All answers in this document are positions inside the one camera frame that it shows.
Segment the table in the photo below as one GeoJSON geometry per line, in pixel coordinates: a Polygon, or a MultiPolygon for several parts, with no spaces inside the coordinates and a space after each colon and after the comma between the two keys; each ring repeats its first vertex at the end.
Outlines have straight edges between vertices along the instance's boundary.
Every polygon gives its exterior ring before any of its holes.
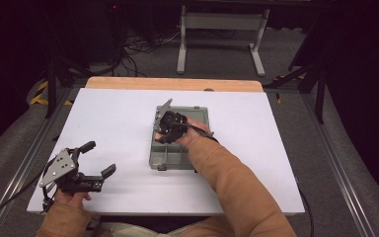
{"type": "MultiPolygon", "coordinates": [[[[220,214],[217,196],[200,174],[150,169],[156,106],[173,98],[173,106],[208,107],[215,137],[254,171],[282,211],[304,212],[262,90],[257,81],[94,77],[77,96],[52,154],[95,140],[97,147],[81,155],[79,171],[99,175],[116,163],[103,191],[85,202],[85,208],[100,215],[220,214]],[[214,92],[203,92],[206,88],[214,92]]],[[[28,211],[40,212],[41,201],[37,189],[28,211]]]]}

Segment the person's right arm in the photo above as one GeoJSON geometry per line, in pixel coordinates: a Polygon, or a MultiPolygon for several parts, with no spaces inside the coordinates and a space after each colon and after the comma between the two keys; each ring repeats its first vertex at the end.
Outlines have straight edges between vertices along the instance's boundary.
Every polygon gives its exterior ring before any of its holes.
{"type": "Polygon", "coordinates": [[[217,193],[236,236],[295,236],[278,204],[249,167],[206,137],[189,132],[183,139],[179,142],[189,149],[195,169],[217,193]]]}

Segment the hand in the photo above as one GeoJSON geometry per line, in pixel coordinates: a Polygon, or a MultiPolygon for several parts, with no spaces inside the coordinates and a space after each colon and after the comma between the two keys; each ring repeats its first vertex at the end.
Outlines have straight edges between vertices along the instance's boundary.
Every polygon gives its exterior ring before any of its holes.
{"type": "MultiPolygon", "coordinates": [[[[193,118],[187,118],[187,123],[197,126],[208,133],[211,133],[210,128],[208,126],[198,120],[195,120],[193,118]]],[[[200,137],[199,133],[196,132],[194,129],[190,128],[187,131],[187,134],[182,136],[177,140],[177,143],[186,147],[187,149],[190,149],[190,147],[194,144],[194,142],[200,137]]]]}
{"type": "Polygon", "coordinates": [[[69,193],[64,193],[61,190],[57,190],[54,197],[55,201],[81,209],[84,208],[84,204],[82,202],[83,199],[91,200],[91,196],[89,196],[88,193],[76,193],[72,196],[69,193]]]}

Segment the gray carpet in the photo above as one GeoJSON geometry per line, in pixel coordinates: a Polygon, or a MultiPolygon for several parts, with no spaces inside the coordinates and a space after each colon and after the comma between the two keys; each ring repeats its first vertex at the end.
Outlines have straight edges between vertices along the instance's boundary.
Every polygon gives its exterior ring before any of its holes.
{"type": "MultiPolygon", "coordinates": [[[[265,78],[256,74],[252,58],[247,51],[252,33],[237,32],[231,39],[222,39],[208,32],[189,34],[186,73],[177,75],[179,44],[172,41],[150,53],[133,55],[138,71],[149,77],[182,77],[235,80],[260,80],[269,83],[274,76],[287,74],[287,67],[298,49],[304,35],[300,31],[267,30],[260,47],[265,78]]],[[[131,62],[126,66],[133,68],[131,62]]],[[[93,69],[106,65],[93,66],[93,69]]],[[[121,66],[115,76],[132,76],[121,66]]],[[[74,99],[78,89],[73,89],[74,99]]],[[[315,236],[360,236],[350,210],[344,200],[334,175],[324,144],[299,94],[281,94],[278,103],[275,94],[268,93],[272,111],[292,169],[299,180],[299,188],[311,205],[314,217],[315,236]]],[[[51,155],[57,136],[69,114],[70,106],[63,106],[50,133],[44,139],[27,180],[39,172],[51,155]]],[[[40,125],[44,121],[46,106],[32,105],[0,138],[0,198],[28,152],[40,125]]],[[[379,236],[379,188],[368,174],[354,150],[332,104],[329,93],[324,106],[325,127],[359,197],[362,208],[379,236]]],[[[34,236],[42,223],[42,216],[26,212],[33,189],[16,199],[0,227],[0,236],[34,236]]],[[[310,236],[307,213],[289,216],[298,236],[310,236]]]]}

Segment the person's left hand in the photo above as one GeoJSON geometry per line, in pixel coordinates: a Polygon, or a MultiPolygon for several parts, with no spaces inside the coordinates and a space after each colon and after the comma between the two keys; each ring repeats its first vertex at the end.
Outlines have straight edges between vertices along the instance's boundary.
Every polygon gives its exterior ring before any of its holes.
{"type": "Polygon", "coordinates": [[[76,193],[73,196],[69,193],[64,193],[61,190],[57,190],[54,200],[63,204],[67,204],[76,208],[84,208],[82,202],[83,199],[91,200],[91,196],[88,193],[76,193]]]}

